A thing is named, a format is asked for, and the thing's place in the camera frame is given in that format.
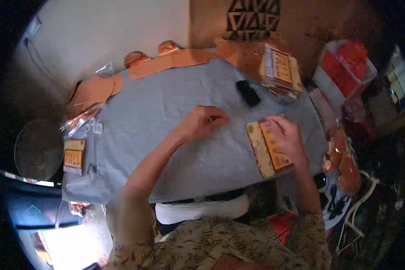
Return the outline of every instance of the gray fabric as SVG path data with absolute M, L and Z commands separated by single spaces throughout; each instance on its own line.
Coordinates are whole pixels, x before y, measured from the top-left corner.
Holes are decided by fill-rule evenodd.
M 104 126 L 97 143 L 97 173 L 92 178 L 65 173 L 65 200 L 107 203 L 109 195 L 124 185 L 141 160 L 197 104 L 217 106 L 230 120 L 209 138 L 178 149 L 151 193 L 150 203 L 209 196 L 262 181 L 245 125 L 268 115 L 282 113 L 300 125 L 311 171 L 321 172 L 328 145 L 307 94 L 284 106 L 267 89 L 251 84 L 261 103 L 249 108 L 235 87 L 244 76 L 222 59 L 132 81 L 126 71 L 121 75 L 121 92 L 97 116 Z M 93 162 L 91 132 L 86 136 L 84 173 Z M 85 136 L 77 133 L 75 137 Z

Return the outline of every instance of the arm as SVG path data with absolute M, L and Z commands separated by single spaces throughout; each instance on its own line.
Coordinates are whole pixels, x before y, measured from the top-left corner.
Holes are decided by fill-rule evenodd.
M 126 182 L 128 189 L 137 188 L 148 197 L 159 175 L 174 152 L 183 144 L 210 135 L 228 120 L 225 112 L 214 106 L 196 105 L 180 124 L 135 168 Z
M 309 160 L 304 151 L 300 128 L 280 115 L 269 116 L 264 122 L 270 132 L 275 133 L 281 150 L 294 163 L 297 178 L 297 200 L 302 213 L 321 211 L 317 186 L 309 169 Z

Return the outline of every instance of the clear plastic bag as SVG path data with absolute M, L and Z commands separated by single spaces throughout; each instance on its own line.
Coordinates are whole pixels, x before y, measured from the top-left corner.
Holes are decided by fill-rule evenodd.
M 114 73 L 115 73 L 115 70 L 113 67 L 113 62 L 109 62 L 108 64 L 101 67 L 98 71 L 96 71 L 96 74 L 100 78 L 108 78 L 108 77 L 114 75 Z
M 60 127 L 61 131 L 65 131 L 65 138 L 72 137 L 75 132 L 82 127 L 86 122 L 94 118 L 99 111 L 104 107 L 104 102 L 95 103 L 87 110 L 81 112 L 77 117 L 66 121 L 66 123 Z

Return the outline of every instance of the right hand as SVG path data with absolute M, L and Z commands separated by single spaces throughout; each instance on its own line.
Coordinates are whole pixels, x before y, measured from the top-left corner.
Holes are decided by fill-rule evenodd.
M 215 106 L 196 105 L 174 131 L 187 143 L 209 136 L 227 120 L 228 115 Z
M 269 132 L 273 132 L 279 143 L 279 148 L 288 155 L 293 163 L 307 162 L 308 158 L 297 123 L 291 122 L 283 116 L 273 115 L 263 122 Z

